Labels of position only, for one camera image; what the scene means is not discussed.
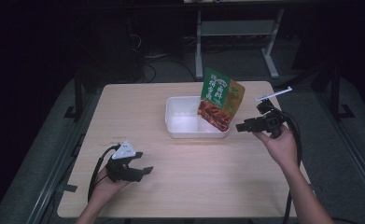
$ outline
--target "hand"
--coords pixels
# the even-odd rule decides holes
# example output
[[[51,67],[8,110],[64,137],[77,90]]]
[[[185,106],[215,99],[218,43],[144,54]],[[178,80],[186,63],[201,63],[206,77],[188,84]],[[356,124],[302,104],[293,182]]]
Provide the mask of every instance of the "hand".
[[[269,154],[281,168],[298,166],[297,147],[292,131],[281,125],[281,135],[275,139],[264,133],[253,133],[266,146]]]
[[[113,182],[106,176],[106,168],[104,167],[96,177],[96,185],[92,192],[89,203],[83,210],[79,218],[80,223],[94,223],[103,207],[124,187],[130,184],[129,181],[119,180]]]
[[[130,181],[119,180],[113,182],[106,176],[106,168],[104,167],[95,179],[95,188],[92,192],[91,200],[95,200],[105,205],[111,200],[121,189],[129,185]]]

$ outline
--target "person's right hand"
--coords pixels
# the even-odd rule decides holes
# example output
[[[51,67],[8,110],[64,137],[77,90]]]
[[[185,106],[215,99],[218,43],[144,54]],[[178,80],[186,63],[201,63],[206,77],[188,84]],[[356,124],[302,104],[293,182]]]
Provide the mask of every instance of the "person's right hand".
[[[292,131],[281,125],[281,135],[275,139],[264,133],[253,133],[266,146],[272,158],[281,168],[297,166],[297,147]]]

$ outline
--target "black cable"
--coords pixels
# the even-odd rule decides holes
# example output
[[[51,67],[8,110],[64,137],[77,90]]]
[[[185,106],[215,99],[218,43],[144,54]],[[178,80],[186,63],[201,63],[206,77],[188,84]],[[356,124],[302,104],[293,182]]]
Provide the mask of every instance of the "black cable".
[[[333,217],[332,219],[335,220],[335,221],[342,221],[342,222],[347,222],[347,223],[351,223],[351,224],[358,224],[357,222],[350,221],[350,220],[347,220],[347,219],[344,219],[344,218],[339,218],[339,217]]]
[[[270,106],[270,105],[267,105],[267,106],[270,109],[272,109],[272,110],[276,111],[277,113],[279,113],[280,115],[282,115],[284,117],[285,121],[287,122],[288,127],[292,131],[293,137],[295,139],[296,149],[297,149],[297,163],[300,167],[301,163],[302,163],[302,141],[301,141],[301,137],[300,137],[300,130],[299,130],[298,124],[296,123],[295,119],[290,114],[281,111],[280,109],[276,108],[275,106]],[[292,205],[292,195],[289,191],[288,198],[287,198],[287,206],[285,208],[284,219],[282,222],[283,224],[288,223],[291,205]]]
[[[107,175],[105,175],[104,177],[102,177],[101,179],[99,179],[96,183],[95,183],[95,185],[94,186],[97,186],[98,185],[98,183],[100,183],[103,179],[105,179],[107,177]]]
[[[101,164],[103,164],[104,157],[106,156],[106,154],[107,154],[110,150],[112,150],[112,149],[117,150],[119,147],[120,147],[120,144],[118,144],[118,145],[117,145],[117,146],[115,146],[115,147],[110,147],[109,149],[107,149],[107,150],[104,152],[103,156],[102,156],[102,157],[100,157],[100,158],[98,159],[98,162],[97,162],[97,164],[95,165],[94,171],[92,172],[91,181],[90,181],[90,186],[89,186],[88,200],[87,200],[87,201],[89,201],[89,200],[90,200],[91,195],[92,195],[92,191],[93,191],[93,190],[94,190],[94,188],[95,188],[95,185],[96,185],[96,183],[95,183],[95,179],[96,179],[96,177],[97,177],[97,175],[98,175],[98,172],[100,171]]]
[[[154,75],[153,75],[153,77],[152,77],[150,80],[148,80],[148,81],[147,81],[147,78],[146,78],[146,76],[145,76],[145,72],[143,73],[143,80],[142,80],[142,82],[150,83],[150,82],[152,82],[152,81],[155,79],[155,77],[156,77],[156,75],[157,75],[156,68],[154,68],[152,65],[149,65],[149,64],[147,64],[147,63],[144,63],[143,65],[145,65],[145,66],[147,66],[147,67],[149,67],[149,68],[151,68],[151,69],[153,70]]]
[[[188,70],[188,72],[190,73],[193,80],[197,81],[195,75],[191,72],[191,70],[184,63],[174,61],[174,60],[162,60],[162,61],[156,61],[156,62],[150,62],[150,63],[179,63],[180,65],[184,66]]]

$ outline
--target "shelf leg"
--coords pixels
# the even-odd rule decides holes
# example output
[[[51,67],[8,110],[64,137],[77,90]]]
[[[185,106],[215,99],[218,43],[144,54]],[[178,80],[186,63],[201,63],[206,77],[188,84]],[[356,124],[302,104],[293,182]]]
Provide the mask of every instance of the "shelf leg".
[[[275,38],[277,37],[278,28],[280,27],[280,23],[281,23],[281,19],[282,19],[283,14],[284,14],[284,9],[283,8],[279,9],[278,13],[277,13],[277,17],[275,18],[275,21],[274,21],[274,24],[273,24],[272,32],[270,33],[269,44],[267,45],[266,48],[263,48],[261,50],[261,52],[263,54],[264,61],[267,64],[267,67],[268,67],[269,72],[270,72],[270,76],[272,78],[279,78],[278,72],[275,68],[272,56],[270,54],[272,53],[274,41],[275,41]]]

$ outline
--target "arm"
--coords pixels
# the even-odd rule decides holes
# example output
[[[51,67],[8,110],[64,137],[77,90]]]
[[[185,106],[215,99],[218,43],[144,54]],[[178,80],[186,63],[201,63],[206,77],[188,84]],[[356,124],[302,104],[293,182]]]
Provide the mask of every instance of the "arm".
[[[281,126],[281,135],[273,139],[264,133],[253,133],[267,147],[287,179],[299,222],[334,223],[319,203],[302,175],[297,162],[297,148],[292,132]]]
[[[91,199],[86,205],[83,212],[77,219],[77,224],[89,224],[94,223],[95,219],[100,214],[103,207],[124,187],[130,182],[120,180],[113,182],[106,176],[106,168],[103,168],[97,175],[96,181],[98,184],[95,186],[92,192]]]

